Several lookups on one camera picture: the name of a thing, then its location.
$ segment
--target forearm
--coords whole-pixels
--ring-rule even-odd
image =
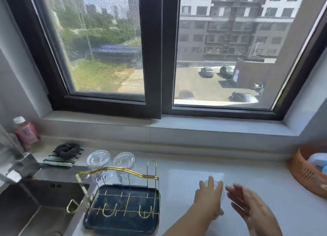
[[[204,236],[211,220],[193,204],[162,236]]]

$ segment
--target blue roof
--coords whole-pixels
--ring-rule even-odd
[[[93,52],[108,52],[108,53],[140,53],[140,47],[131,47],[128,45],[102,45],[99,48],[92,49]]]

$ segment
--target hand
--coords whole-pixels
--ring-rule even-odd
[[[283,236],[270,208],[253,191],[239,184],[226,186],[231,206],[244,219],[251,236]]]
[[[210,222],[215,220],[224,212],[220,209],[220,198],[223,192],[223,182],[220,181],[214,189],[214,178],[209,176],[208,186],[200,181],[200,189],[197,189],[194,197],[194,206],[197,207],[198,213],[207,218]]]

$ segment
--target plastic basket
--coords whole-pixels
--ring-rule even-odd
[[[303,146],[288,164],[293,177],[312,193],[327,199],[327,175],[313,167],[307,159],[314,153],[327,152],[314,146]]]

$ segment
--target striped cloth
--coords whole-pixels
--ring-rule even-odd
[[[57,157],[55,152],[52,152],[45,160],[43,160],[43,163],[53,166],[72,167],[77,159],[77,157],[73,157],[69,160],[64,160],[61,157]]]

